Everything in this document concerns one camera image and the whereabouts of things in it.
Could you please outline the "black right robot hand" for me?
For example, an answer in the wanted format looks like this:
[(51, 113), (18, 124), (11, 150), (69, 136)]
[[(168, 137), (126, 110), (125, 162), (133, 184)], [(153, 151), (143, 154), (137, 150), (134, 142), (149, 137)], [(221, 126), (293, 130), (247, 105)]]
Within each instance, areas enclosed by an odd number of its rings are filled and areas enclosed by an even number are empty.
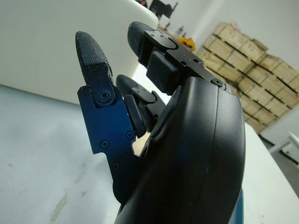
[(128, 43), (168, 103), (112, 69), (86, 32), (75, 35), (78, 98), (92, 152), (104, 153), (117, 224), (241, 224), (245, 128), (239, 98), (175, 39), (141, 22)]

